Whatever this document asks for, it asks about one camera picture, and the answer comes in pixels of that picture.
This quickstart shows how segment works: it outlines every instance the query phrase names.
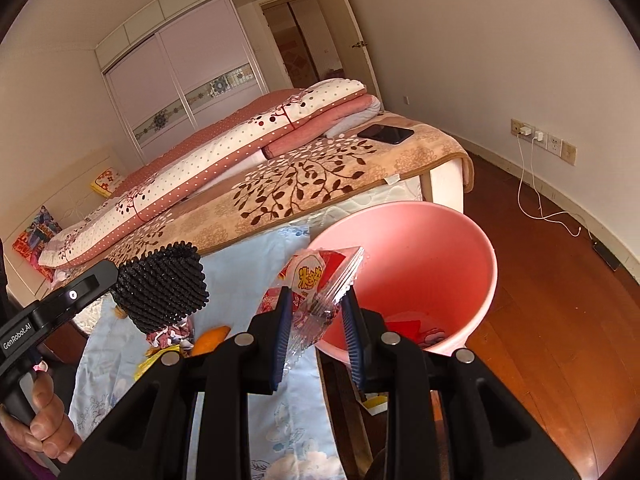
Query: smartphone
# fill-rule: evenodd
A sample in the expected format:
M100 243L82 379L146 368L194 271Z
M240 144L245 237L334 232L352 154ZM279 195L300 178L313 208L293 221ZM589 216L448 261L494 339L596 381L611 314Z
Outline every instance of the smartphone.
M388 126L386 124L372 124L369 128L362 130L358 137L363 139L373 139L387 144L400 144L414 134L413 130Z

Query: power outlet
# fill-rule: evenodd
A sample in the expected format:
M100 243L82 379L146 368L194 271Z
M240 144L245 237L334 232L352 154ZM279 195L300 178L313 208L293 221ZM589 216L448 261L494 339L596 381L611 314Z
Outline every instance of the power outlet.
M578 149L574 145L569 144L566 140L562 141L562 149L560 151L560 158L562 160L568 162L572 166L575 166L575 159L578 154L577 152Z
M542 148L543 150L546 150L546 138L548 137L548 135L546 134L546 132L543 132L542 130L539 129L535 129L534 135L533 135L533 143L536 146L539 146L540 148Z
M522 121L517 119L511 120L511 135L517 136L520 133L520 129L524 126Z
M522 123L522 126L531 130L531 133L529 135L520 134L520 138L526 140L527 142L533 142L533 133L536 131L536 127L527 123Z
M546 150L554 155L562 155L562 139L558 139L553 135L546 136Z

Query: white charging cable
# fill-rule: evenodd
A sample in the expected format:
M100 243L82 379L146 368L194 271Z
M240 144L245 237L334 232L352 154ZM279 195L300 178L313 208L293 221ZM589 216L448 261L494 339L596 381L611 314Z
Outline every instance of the white charging cable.
M540 216L532 216L529 213L527 213L526 211L524 211L524 209L522 208L522 205L520 204L520 191L522 190L522 183L524 181L524 155L522 154L522 146L520 144L520 135L518 134L518 149L520 150L520 158L522 160L522 176L520 177L520 185L518 186L518 207L520 208L520 211L522 211L526 216L528 216L529 218L532 218L534 220L544 220L546 222L551 222L552 224L560 224L562 225L571 236L573 237L578 237L580 235L580 232L582 231L582 227L578 227L578 232L576 234L573 234L571 232L571 229L569 229L566 224L564 222L561 222L559 220L550 220L550 218L557 216L557 215L562 215L562 214L570 214L568 211L560 211L558 213L553 213L551 215L546 215L543 213L542 211L542 197L540 196L540 193L538 192L538 190L536 189L536 177L533 173L533 141L531 142L531 160L530 160L530 168L531 168L531 185L533 187L533 191L536 192L536 195L538 196L538 209L540 211Z

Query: pink plastic bucket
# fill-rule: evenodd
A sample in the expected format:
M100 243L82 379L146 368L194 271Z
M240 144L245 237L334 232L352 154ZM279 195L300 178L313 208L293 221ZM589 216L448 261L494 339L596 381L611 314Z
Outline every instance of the pink plastic bucket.
M498 268L481 228L459 212L430 202L392 202L347 216L311 243L315 249L364 247L368 258L354 288L362 308L385 321L420 320L446 339L429 351L451 355L486 315ZM349 363L342 318L318 348Z

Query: red snack package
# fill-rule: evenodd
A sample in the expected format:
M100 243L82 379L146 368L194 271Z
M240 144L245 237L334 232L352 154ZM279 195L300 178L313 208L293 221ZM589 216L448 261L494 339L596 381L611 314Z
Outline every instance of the red snack package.
M342 250L304 250L294 254L262 297L258 314L276 307L280 289L288 286L293 298L293 320L285 370L303 351L318 342L335 316L340 300L353 285L364 259L362 247Z

